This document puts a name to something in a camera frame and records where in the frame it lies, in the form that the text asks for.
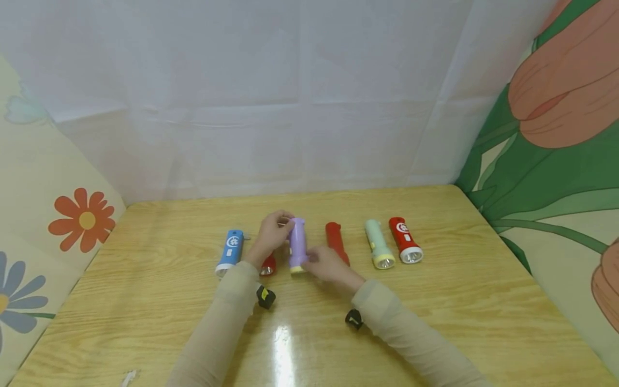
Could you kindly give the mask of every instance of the hand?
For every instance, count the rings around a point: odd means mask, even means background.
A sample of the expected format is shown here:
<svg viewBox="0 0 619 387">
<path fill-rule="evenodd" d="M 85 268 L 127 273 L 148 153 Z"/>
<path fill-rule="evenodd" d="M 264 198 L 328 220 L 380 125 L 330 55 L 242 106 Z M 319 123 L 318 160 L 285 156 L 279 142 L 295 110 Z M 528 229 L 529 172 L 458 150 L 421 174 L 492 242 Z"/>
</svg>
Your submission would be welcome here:
<svg viewBox="0 0 619 387">
<path fill-rule="evenodd" d="M 308 256 L 309 261 L 302 264 L 303 269 L 318 279 L 343 285 L 352 293 L 365 283 L 365 278 L 348 267 L 332 248 L 317 246 L 308 250 Z"/>
<path fill-rule="evenodd" d="M 260 271 L 264 260 L 288 238 L 288 234 L 295 226 L 294 222 L 290 221 L 294 217 L 291 212 L 285 210 L 267 215 L 262 220 L 256 241 L 243 260 L 251 263 Z"/>
</svg>

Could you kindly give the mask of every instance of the purple flashlight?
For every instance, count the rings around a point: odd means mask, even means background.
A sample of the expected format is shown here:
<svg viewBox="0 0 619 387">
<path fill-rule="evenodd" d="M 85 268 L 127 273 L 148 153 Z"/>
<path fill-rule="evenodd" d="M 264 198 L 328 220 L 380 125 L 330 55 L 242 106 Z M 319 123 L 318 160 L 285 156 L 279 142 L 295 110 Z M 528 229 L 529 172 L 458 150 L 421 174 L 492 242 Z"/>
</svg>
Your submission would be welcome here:
<svg viewBox="0 0 619 387">
<path fill-rule="evenodd" d="M 292 274 L 305 272 L 301 264 L 307 262 L 308 255 L 305 246 L 305 220 L 301 218 L 292 218 L 291 222 L 295 223 L 295 228 L 290 232 L 290 272 Z"/>
</svg>

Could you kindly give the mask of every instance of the green leaf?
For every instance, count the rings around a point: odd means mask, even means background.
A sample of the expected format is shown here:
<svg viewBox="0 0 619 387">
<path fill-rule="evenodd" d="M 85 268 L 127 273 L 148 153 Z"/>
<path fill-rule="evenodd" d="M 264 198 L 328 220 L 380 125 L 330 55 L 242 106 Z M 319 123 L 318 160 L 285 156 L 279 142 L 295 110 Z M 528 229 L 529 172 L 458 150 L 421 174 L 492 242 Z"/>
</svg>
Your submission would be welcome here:
<svg viewBox="0 0 619 387">
<path fill-rule="evenodd" d="M 581 212 L 619 209 L 619 188 L 585 191 L 561 198 L 536 211 L 517 212 L 503 219 L 540 220 Z"/>
<path fill-rule="evenodd" d="M 485 203 L 483 215 L 503 219 L 541 210 L 574 194 L 619 188 L 617 149 L 619 121 L 588 141 L 561 149 L 540 148 L 518 134 L 484 184 L 484 188 L 496 186 L 496 193 Z"/>
<path fill-rule="evenodd" d="M 456 185 L 465 193 L 471 192 L 475 184 L 477 184 L 477 180 L 479 180 L 482 154 L 501 144 L 518 131 L 519 121 L 511 114 L 507 99 L 508 90 L 509 85 L 505 86 L 502 93 L 496 99 L 494 107 L 483 124 L 473 148 L 470 150 L 469 157 L 460 172 L 460 176 L 456 180 Z"/>
<path fill-rule="evenodd" d="M 483 207 L 488 198 L 496 191 L 496 187 L 480 189 L 478 191 L 469 192 L 467 196 L 478 210 Z"/>
<path fill-rule="evenodd" d="M 524 251 L 520 247 L 518 247 L 517 244 L 512 242 L 511 240 L 509 240 L 509 239 L 507 239 L 505 237 L 501 237 L 501 239 L 503 240 L 503 243 L 505 243 L 507 245 L 507 247 L 509 247 L 511 252 L 514 253 L 516 258 L 518 259 L 518 261 L 520 261 L 520 263 L 524 266 L 524 268 L 527 269 L 529 274 L 531 274 L 531 267 L 529 266 L 529 261 L 527 260 L 527 256 L 524 253 Z"/>
<path fill-rule="evenodd" d="M 19 312 L 19 313 L 23 315 L 32 316 L 32 317 L 49 318 L 49 319 L 53 319 L 54 317 L 56 317 L 56 315 L 53 313 L 33 313 L 33 312 Z"/>
<path fill-rule="evenodd" d="M 467 157 L 462 170 L 460 171 L 460 176 L 456 180 L 456 186 L 458 186 L 462 192 L 465 194 L 469 194 L 477 180 L 479 179 L 479 173 L 482 168 L 482 153 L 479 149 L 472 148 L 469 153 L 469 157 Z"/>
<path fill-rule="evenodd" d="M 532 222 L 529 220 L 517 220 L 517 219 L 500 219 L 492 220 L 488 222 L 495 230 L 500 227 L 519 227 L 528 228 L 529 230 L 538 230 L 544 232 L 550 232 L 560 237 L 567 238 L 576 243 L 580 243 L 582 246 L 588 247 L 596 253 L 602 254 L 608 248 L 608 245 L 598 241 L 581 232 L 572 230 L 571 228 L 557 226 L 554 224 Z"/>
<path fill-rule="evenodd" d="M 546 28 L 536 40 L 537 48 L 541 47 L 544 43 L 552 39 L 557 33 L 560 33 L 569 26 L 571 22 L 576 20 L 586 10 L 594 6 L 600 0 L 572 0 L 572 2 L 565 7 L 563 12 L 553 21 L 548 28 Z"/>
<path fill-rule="evenodd" d="M 514 140 L 516 139 L 516 135 L 513 134 L 509 140 L 507 141 L 507 144 L 505 144 L 505 146 L 503 146 L 503 148 L 501 149 L 501 152 L 499 152 L 499 154 L 496 156 L 496 158 L 494 160 L 492 160 L 492 162 L 488 165 L 488 167 L 486 168 L 485 171 L 483 171 L 482 177 L 479 178 L 479 188 L 483 188 L 483 184 L 486 182 L 486 180 L 488 180 L 488 178 L 490 177 L 490 175 L 492 175 L 492 172 L 495 171 L 495 165 L 496 165 L 496 161 L 505 153 L 508 151 L 509 147 L 511 147 L 511 144 L 514 143 Z"/>
</svg>

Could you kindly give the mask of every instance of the flower pattern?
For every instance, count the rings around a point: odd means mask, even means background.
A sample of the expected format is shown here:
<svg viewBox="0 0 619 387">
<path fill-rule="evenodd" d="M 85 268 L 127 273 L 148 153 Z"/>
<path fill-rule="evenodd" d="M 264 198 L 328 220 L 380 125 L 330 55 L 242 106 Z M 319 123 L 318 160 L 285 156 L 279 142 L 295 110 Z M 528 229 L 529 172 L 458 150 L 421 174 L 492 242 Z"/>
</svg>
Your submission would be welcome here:
<svg viewBox="0 0 619 387">
<path fill-rule="evenodd" d="M 85 188 L 77 188 L 74 192 L 75 201 L 67 196 L 56 199 L 54 207 L 62 215 L 68 217 L 54 220 L 48 226 L 53 235 L 67 235 L 61 243 L 60 250 L 69 251 L 82 237 L 80 250 L 88 253 L 97 244 L 101 243 L 110 235 L 110 231 L 116 225 L 110 217 L 114 214 L 114 207 L 107 206 L 107 200 L 103 200 L 102 192 L 95 192 L 88 198 Z"/>
<path fill-rule="evenodd" d="M 619 118 L 618 35 L 619 2 L 600 0 L 522 63 L 508 99 L 529 142 L 570 147 Z"/>
<path fill-rule="evenodd" d="M 591 291 L 604 316 L 619 333 L 619 239 L 602 254 L 593 272 Z"/>
<path fill-rule="evenodd" d="M 21 289 L 19 285 L 24 279 L 26 263 L 15 262 L 9 269 L 4 280 L 7 267 L 6 254 L 0 251 L 0 321 L 18 333 L 29 333 L 37 326 L 37 317 L 53 318 L 54 315 L 47 313 L 26 313 L 14 309 L 38 309 L 47 305 L 47 297 L 35 295 L 26 297 L 45 285 L 45 277 L 38 276 L 25 284 Z M 2 330 L 0 329 L 0 353 L 2 352 Z"/>
<path fill-rule="evenodd" d="M 32 124 L 42 121 L 43 123 L 51 120 L 49 114 L 30 93 L 23 82 L 21 86 L 21 96 L 12 95 L 6 103 L 6 114 L 4 119 L 12 124 Z"/>
</svg>

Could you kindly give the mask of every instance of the yellow flower center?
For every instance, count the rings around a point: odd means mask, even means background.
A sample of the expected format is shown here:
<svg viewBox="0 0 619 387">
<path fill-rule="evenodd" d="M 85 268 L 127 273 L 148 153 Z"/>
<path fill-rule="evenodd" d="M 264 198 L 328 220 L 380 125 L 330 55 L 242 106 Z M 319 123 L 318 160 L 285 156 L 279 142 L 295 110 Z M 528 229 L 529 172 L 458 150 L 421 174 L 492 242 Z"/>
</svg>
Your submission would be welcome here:
<svg viewBox="0 0 619 387">
<path fill-rule="evenodd" d="M 79 216 L 79 225 L 84 230 L 90 230 L 95 226 L 97 222 L 97 218 L 92 212 L 83 212 L 82 215 Z"/>
<path fill-rule="evenodd" d="M 6 307 L 9 306 L 9 296 L 6 294 L 0 294 L 0 313 L 4 312 Z"/>
</svg>

